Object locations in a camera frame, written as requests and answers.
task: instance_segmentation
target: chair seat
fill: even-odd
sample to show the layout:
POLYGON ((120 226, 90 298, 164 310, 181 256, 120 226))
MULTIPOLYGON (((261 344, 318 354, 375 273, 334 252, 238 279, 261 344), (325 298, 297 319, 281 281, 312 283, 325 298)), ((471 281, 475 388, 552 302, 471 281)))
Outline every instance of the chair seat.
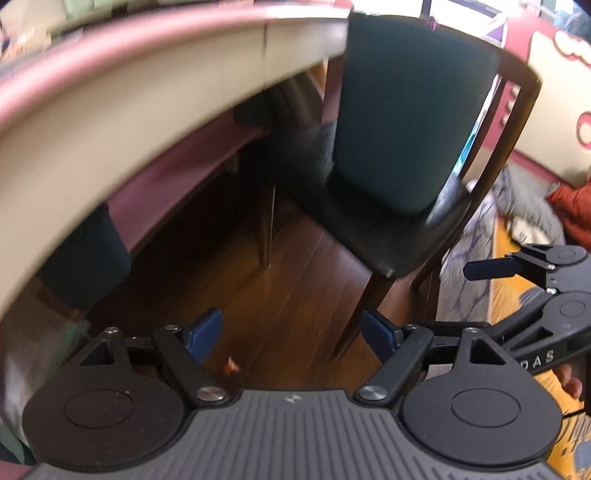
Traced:
POLYGON ((451 235, 470 205, 452 175, 434 204, 413 217, 393 212, 333 172, 336 123, 278 129, 258 142, 279 191, 324 226, 370 270, 400 278, 422 265, 451 235))

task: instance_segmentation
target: yellow blanket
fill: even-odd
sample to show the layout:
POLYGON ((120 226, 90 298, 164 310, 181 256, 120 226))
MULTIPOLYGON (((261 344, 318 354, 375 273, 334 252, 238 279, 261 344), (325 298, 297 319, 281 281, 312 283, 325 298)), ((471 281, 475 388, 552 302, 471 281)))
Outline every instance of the yellow blanket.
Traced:
MULTIPOLYGON (((516 252, 519 245, 511 240, 503 219, 497 219, 493 239, 493 257, 504 257, 516 252)), ((521 278, 499 278, 492 281, 489 321, 496 323, 519 309, 519 296, 533 287, 533 283, 521 278)), ((563 413, 583 408, 583 403, 566 394, 556 375, 551 371, 537 375, 535 379, 550 392, 563 413)), ((581 414, 563 421, 556 445, 548 464, 568 480, 591 479, 591 421, 581 414)))

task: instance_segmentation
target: desk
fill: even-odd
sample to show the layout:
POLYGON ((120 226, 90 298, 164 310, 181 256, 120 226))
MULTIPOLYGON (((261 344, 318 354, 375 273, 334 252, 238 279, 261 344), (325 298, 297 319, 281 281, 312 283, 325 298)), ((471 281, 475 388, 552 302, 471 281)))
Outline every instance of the desk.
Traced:
POLYGON ((97 28, 0 82, 0 315, 80 221, 153 158, 341 55, 348 14, 178 7, 97 28))

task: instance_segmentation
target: gray pillow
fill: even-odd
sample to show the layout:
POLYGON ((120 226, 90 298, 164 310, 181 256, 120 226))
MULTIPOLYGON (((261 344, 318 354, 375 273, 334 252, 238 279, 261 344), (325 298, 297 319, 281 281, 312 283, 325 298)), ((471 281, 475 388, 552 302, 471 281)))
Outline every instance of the gray pillow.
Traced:
POLYGON ((564 245, 562 223, 544 199, 547 190, 530 173, 510 164, 503 168, 491 188, 500 215, 521 217, 539 227, 553 245, 564 245))

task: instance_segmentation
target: pink shelf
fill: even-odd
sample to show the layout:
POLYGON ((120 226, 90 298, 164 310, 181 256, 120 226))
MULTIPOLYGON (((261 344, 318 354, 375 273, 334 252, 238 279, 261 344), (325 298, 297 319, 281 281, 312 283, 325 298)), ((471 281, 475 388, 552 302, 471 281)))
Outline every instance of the pink shelf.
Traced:
POLYGON ((132 251, 166 214, 245 144, 260 127, 239 125, 226 112, 183 138, 108 200, 109 214, 132 251))

